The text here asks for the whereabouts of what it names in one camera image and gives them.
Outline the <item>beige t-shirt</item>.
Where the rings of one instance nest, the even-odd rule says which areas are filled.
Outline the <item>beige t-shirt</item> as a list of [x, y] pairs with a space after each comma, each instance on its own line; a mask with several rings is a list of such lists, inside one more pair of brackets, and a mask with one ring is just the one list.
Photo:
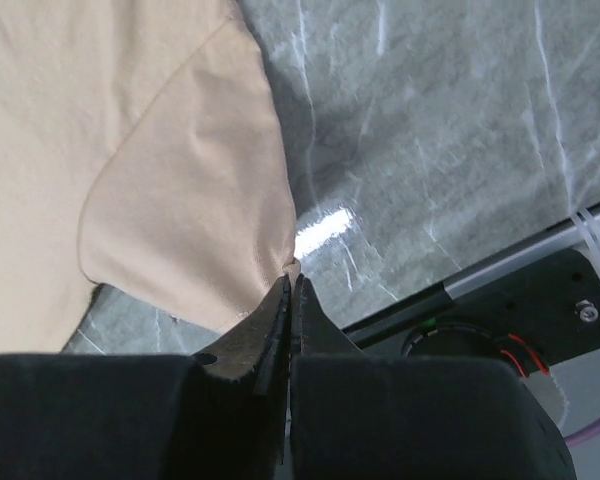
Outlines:
[[0, 354], [107, 284], [225, 333], [296, 277], [261, 50], [234, 1], [0, 1]]

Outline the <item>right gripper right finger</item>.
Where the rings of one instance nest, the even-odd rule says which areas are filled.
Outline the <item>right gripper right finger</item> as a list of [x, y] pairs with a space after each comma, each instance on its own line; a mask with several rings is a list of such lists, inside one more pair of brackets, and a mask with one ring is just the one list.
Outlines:
[[559, 429], [504, 362], [373, 357], [299, 277], [291, 307], [297, 479], [572, 479]]

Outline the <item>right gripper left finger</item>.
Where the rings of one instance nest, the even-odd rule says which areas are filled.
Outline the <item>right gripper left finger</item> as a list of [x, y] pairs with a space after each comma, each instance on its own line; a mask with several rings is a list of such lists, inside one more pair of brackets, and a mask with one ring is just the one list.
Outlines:
[[0, 355], [0, 479], [270, 479], [291, 285], [192, 355]]

